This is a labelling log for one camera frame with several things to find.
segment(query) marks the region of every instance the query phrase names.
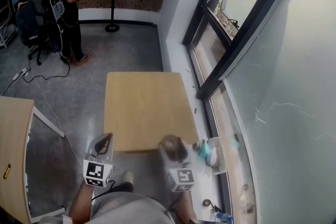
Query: wire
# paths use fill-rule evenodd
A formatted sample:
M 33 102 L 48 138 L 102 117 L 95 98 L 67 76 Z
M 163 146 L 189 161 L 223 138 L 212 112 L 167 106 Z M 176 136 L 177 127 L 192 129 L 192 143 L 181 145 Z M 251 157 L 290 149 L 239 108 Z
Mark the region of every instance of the wire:
M 181 224 L 185 224 L 185 222 L 182 220 L 182 218 L 178 215 L 178 213 L 177 213 L 177 211 L 176 211 L 175 208 L 172 209 L 172 212 L 175 213 L 177 219 L 179 220 L 179 222 L 180 222 Z
M 44 80 L 48 80 L 48 79 L 51 79 L 51 78 L 66 78 L 66 77 L 69 75 L 69 73 L 70 73 L 70 65 L 69 65 L 69 63 L 67 63 L 67 65 L 68 65 L 69 69 L 68 69 L 68 73 L 67 73 L 65 76 L 51 76 L 51 77 L 49 77 L 49 78 L 45 78 L 45 77 L 42 76 L 42 75 L 37 75 L 37 76 L 34 76 L 34 77 L 33 77 L 31 80 L 29 80 L 29 81 L 25 80 L 24 77 L 23 77 L 23 80 L 24 80 L 25 82 L 27 82 L 27 83 L 31 83 L 35 78 L 39 78 L 39 77 L 43 78 Z
M 77 10 L 79 10 L 79 3 L 80 3 L 80 1 L 81 1 L 81 0 L 78 0 Z M 67 27 L 76 27 L 76 26 L 78 25 L 79 18 L 77 17 L 77 22 L 76 22 L 75 25 L 67 25 L 66 22 L 65 22 L 65 20 L 64 20 L 64 18 L 62 17 L 62 14 L 59 12 L 58 7 L 57 7 L 56 4 L 55 4 L 54 6 L 56 7 L 56 10 L 57 10 L 57 12 L 58 12 L 58 14 L 59 14 L 59 17 L 62 18 L 63 23 L 64 23 Z
M 19 78 L 21 78 L 21 75 L 22 75 L 22 73 L 20 73 L 20 75 L 15 80 L 13 80 L 10 83 L 10 85 L 8 85 L 8 87 L 6 88 L 6 90 L 4 91 L 4 93 L 2 94 L 2 96 L 5 96 L 5 93 L 10 89 L 10 87 L 15 85 L 15 83 L 19 80 Z
M 52 114 L 53 114 L 54 117 L 56 118 L 60 130 L 63 132 L 63 129 L 62 129 L 60 123 L 59 123 L 59 120 L 58 120 L 57 116 L 56 116 L 55 113 L 52 111 L 52 108 L 51 108 L 51 106 L 49 105 L 49 103 L 47 102 L 46 97 L 45 97 L 44 94 L 42 93 L 41 88 L 40 88 L 40 86 L 38 85 L 37 81 L 36 81 L 36 86 L 37 86 L 38 89 L 40 90 L 40 94 L 43 96 L 44 101 L 46 102 L 46 104 L 47 104 L 48 107 L 50 108 L 50 111 L 52 112 Z M 80 162 L 80 160 L 79 160 L 79 158 L 77 157 L 77 155 L 76 155 L 74 149 L 72 148 L 69 138 L 66 136 L 66 134 L 65 134 L 64 136 L 65 136 L 65 138 L 68 140 L 68 142 L 69 142 L 69 146 L 70 146 L 70 148 L 71 148 L 71 150 L 72 150 L 74 156 L 76 157 L 76 159 L 77 159 L 77 161 L 78 161 L 78 163 L 79 163 L 79 165 L 80 165 L 80 167 L 81 167 L 82 173 L 83 173 L 83 166 L 82 166 L 82 163 Z
M 111 185 L 111 187 L 110 187 L 109 190 L 105 191 L 104 193 L 102 193 L 102 194 L 100 194 L 100 195 L 98 195 L 98 196 L 95 196 L 94 198 L 92 198 L 91 201 L 93 201 L 94 199 L 97 199 L 98 197 L 103 196 L 103 195 L 105 195 L 105 194 L 107 194 L 107 193 L 111 193 L 111 190 L 112 190 L 113 186 L 114 186 L 115 183 L 116 183 L 114 180 L 110 180 L 110 181 L 109 181 L 109 183 L 111 183 L 111 182 L 112 182 L 112 185 Z
M 178 197 L 169 205 L 168 211 L 171 211 L 174 207 L 174 205 L 182 199 L 182 193 L 178 195 Z

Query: black office chair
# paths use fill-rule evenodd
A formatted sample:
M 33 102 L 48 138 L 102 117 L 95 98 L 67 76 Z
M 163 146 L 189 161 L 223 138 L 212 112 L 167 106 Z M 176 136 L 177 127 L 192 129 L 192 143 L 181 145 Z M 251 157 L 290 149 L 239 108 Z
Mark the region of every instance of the black office chair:
M 14 8 L 16 24 L 22 43 L 29 49 L 32 46 L 37 46 L 28 55 L 28 59 L 31 60 L 32 56 L 38 52 L 37 64 L 40 66 L 41 53 L 49 44 L 46 26 L 39 26 L 35 18 L 35 16 L 42 16 L 42 14 L 36 12 L 34 3 L 29 0 L 19 0 L 14 5 Z

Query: person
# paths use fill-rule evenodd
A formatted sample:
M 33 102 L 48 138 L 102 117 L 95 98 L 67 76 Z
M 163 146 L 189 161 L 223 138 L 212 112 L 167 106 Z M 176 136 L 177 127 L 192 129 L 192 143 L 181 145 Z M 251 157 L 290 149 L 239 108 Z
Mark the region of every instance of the person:
M 78 22 L 78 6 L 80 0 L 62 0 L 64 5 L 64 14 L 59 20 L 62 26 L 62 56 L 68 63 L 71 63 L 72 57 L 75 57 L 76 66 L 80 66 L 89 60 L 89 55 L 85 55 L 81 49 L 81 33 Z
M 134 176 L 127 172 L 124 182 L 113 187 L 110 193 L 97 198 L 91 216 L 91 199 L 93 186 L 81 184 L 71 205 L 67 223 L 74 224 L 173 224 L 168 210 L 157 201 L 133 193 Z M 196 215 L 192 207 L 189 192 L 183 192 L 181 198 L 174 203 L 174 208 L 182 223 L 188 224 Z M 45 217 L 40 224 L 61 224 L 56 217 Z

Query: small bottle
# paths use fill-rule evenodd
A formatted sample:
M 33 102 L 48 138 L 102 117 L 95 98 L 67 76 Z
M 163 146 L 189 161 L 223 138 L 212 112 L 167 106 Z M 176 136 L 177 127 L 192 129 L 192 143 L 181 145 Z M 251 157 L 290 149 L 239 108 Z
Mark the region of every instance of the small bottle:
M 217 213 L 216 218 L 220 219 L 221 221 L 228 222 L 233 220 L 233 216 L 227 213 Z

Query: light wood tabletop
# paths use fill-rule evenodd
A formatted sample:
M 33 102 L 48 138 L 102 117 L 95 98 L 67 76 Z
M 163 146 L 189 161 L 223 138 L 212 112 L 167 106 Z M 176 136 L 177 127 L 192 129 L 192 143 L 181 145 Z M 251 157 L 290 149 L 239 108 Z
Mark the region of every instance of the light wood tabletop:
M 28 224 L 24 165 L 33 100 L 0 97 L 0 206 Z M 3 175 L 10 164 L 6 179 Z
M 108 73 L 104 133 L 113 133 L 114 151 L 154 150 L 168 134 L 181 137 L 187 144 L 196 142 L 181 74 Z

